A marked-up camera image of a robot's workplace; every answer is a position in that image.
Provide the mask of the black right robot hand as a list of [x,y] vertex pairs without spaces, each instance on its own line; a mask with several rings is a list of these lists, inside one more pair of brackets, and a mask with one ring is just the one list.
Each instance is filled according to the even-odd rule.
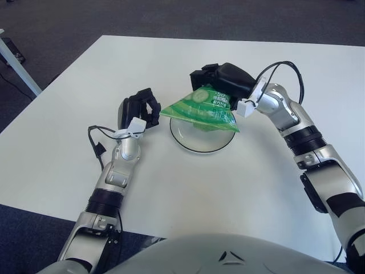
[[190,74],[193,91],[209,86],[229,96],[230,110],[236,110],[239,100],[248,99],[257,81],[246,71],[231,64],[209,64]]

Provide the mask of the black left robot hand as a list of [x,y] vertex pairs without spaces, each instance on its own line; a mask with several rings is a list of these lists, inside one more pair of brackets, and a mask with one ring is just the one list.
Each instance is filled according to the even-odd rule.
[[135,95],[125,98],[119,106],[117,126],[119,130],[126,129],[134,117],[146,122],[146,129],[159,125],[161,104],[156,100],[151,88],[138,91]]

